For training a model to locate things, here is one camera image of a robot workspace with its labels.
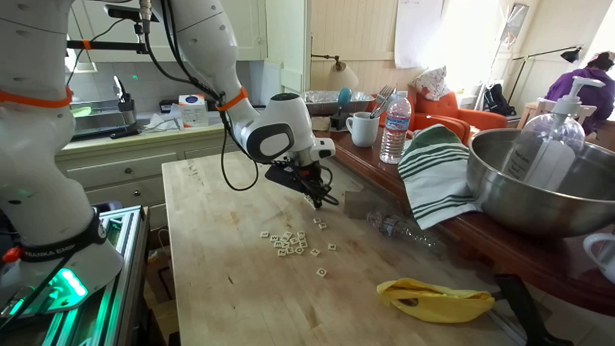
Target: white wall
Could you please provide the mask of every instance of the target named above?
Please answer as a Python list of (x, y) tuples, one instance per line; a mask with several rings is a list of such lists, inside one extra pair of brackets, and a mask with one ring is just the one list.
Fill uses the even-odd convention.
[[(359, 91), (407, 89), (415, 70), (394, 70), (398, 0), (311, 0), (311, 55), (340, 57), (359, 78)], [(321, 91), (332, 60), (311, 60), (309, 89)]]
[[(523, 57), (580, 45), (588, 53), (598, 28), (602, 26), (611, 0), (540, 0), (527, 41)], [(517, 84), (513, 107), (523, 112), (527, 103), (546, 95), (548, 87), (565, 72), (577, 68), (569, 66), (559, 55), (548, 55), (528, 60)], [(509, 76), (505, 84), (505, 97), (509, 97), (513, 80), (519, 72)]]
[(584, 57), (582, 64), (588, 64), (596, 53), (605, 53), (605, 51), (615, 53), (613, 34), (615, 34), (615, 5), (609, 7), (609, 12), (603, 18), (598, 30), (598, 36), (594, 37), (594, 43), (588, 55)]

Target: metal mixing bowl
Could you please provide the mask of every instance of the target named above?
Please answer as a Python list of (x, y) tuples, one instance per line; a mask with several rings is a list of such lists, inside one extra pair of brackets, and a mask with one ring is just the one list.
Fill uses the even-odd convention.
[(557, 191), (504, 176), (521, 132), (482, 132), (471, 143), (467, 187), (486, 216), (530, 237), (563, 239), (594, 233), (615, 222), (615, 155), (580, 145)]

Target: cup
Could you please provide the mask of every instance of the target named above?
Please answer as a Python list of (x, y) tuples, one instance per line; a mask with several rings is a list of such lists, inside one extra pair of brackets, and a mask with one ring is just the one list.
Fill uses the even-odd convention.
[(615, 283), (615, 235), (594, 233), (582, 241), (582, 249), (600, 268), (603, 278)]
[(356, 112), (352, 118), (346, 118), (346, 130), (350, 132), (356, 147), (371, 147), (379, 135), (379, 118), (371, 112)]

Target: kitchen counter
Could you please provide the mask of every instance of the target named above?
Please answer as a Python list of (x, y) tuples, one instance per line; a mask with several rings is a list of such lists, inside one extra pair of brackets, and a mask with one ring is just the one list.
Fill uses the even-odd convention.
[[(323, 164), (342, 205), (344, 193), (371, 189), (336, 162)], [(227, 155), (225, 166), (233, 185), (252, 184), (242, 155)], [(265, 180), (233, 193), (219, 157), (163, 164), (163, 189), (183, 345), (513, 345), (488, 316), (430, 326), (381, 305), (375, 287), (402, 278), (494, 289), (448, 253), (381, 237), (344, 207), (313, 212), (302, 195)], [(329, 228), (321, 232), (315, 218)], [(306, 233), (321, 255), (279, 258), (261, 232)]]
[(223, 128), (213, 126), (213, 128), (184, 128), (183, 132), (161, 132), (161, 134), (152, 134), (144, 132), (135, 137), (125, 137), (125, 139), (90, 139), (90, 141), (77, 141), (69, 143), (61, 155), (63, 157), (79, 157), (79, 155), (92, 155), (92, 153), (104, 153), (104, 151), (121, 151), (121, 149), (138, 149), (138, 147), (150, 147), (150, 145), (173, 145), (177, 139), (217, 139), (223, 137)]
[[(379, 160), (379, 143), (375, 149), (356, 149), (346, 134), (331, 137), (342, 166), (396, 197), (407, 210), (404, 184), (396, 166)], [(442, 228), (459, 237), (467, 255), (488, 262), (496, 274), (515, 274), (565, 303), (615, 316), (615, 285), (584, 255), (582, 237), (536, 243), (504, 230), (484, 214), (465, 214), (444, 222)]]

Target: green and white towel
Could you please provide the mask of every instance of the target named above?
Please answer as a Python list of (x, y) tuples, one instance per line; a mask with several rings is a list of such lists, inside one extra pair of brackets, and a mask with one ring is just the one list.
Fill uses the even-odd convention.
[(404, 149), (398, 174), (423, 232), (479, 210), (465, 185), (467, 157), (469, 151), (442, 126), (421, 132)]

